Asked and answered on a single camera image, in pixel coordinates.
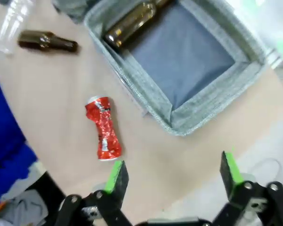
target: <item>can label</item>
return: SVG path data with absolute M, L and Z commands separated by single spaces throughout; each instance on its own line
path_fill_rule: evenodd
M 117 139 L 111 119 L 108 97 L 92 97 L 86 107 L 86 116 L 95 122 L 99 134 L 98 158 L 113 160 L 121 156 L 122 147 Z

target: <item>gray fabric bin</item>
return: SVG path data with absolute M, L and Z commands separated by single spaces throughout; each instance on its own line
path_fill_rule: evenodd
M 140 40 L 116 53 L 101 37 L 139 2 L 101 0 L 85 26 L 134 98 L 168 132 L 185 136 L 256 81 L 264 53 L 222 0 L 176 1 Z

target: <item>table surface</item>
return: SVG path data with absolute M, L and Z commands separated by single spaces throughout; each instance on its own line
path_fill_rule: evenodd
M 0 6 L 0 15 L 5 8 Z M 283 116 L 283 87 L 267 69 L 259 81 L 202 128 L 167 134 L 122 90 L 83 26 L 39 1 L 26 28 L 76 40 L 79 55 L 16 48 L 0 54 L 0 84 L 8 104 L 46 169 L 66 194 L 87 195 L 108 178 L 112 162 L 96 156 L 98 135 L 85 116 L 89 97 L 111 97 L 113 120 L 130 175 L 123 211 L 132 222 L 155 216 L 218 173 L 223 150 L 237 157 Z

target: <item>blue fabric bottom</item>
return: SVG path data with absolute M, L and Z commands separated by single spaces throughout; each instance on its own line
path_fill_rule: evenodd
M 0 88 L 0 197 L 17 179 L 27 178 L 36 160 Z
M 235 63 L 215 37 L 179 3 L 164 9 L 159 20 L 129 51 L 173 109 Z

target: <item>brown glass bottle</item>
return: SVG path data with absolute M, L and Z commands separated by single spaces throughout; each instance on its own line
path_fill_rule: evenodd
M 115 50 L 120 49 L 126 42 L 143 29 L 158 14 L 158 11 L 172 0 L 145 1 L 138 4 L 127 13 L 104 35 L 103 39 Z
M 77 42 L 60 38 L 52 32 L 25 30 L 21 32 L 18 44 L 22 48 L 41 51 L 50 51 L 51 49 L 64 50 L 71 53 L 78 51 Z

